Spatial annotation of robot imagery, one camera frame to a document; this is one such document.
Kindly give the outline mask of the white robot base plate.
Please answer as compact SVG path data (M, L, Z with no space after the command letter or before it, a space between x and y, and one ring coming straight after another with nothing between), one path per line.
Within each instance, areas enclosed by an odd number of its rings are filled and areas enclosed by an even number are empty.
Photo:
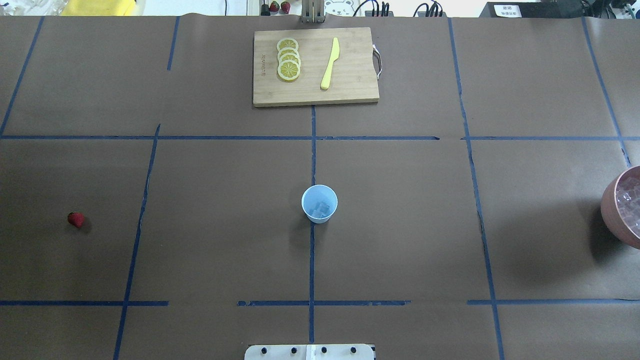
M254 344L245 360L375 360L375 346L365 343Z

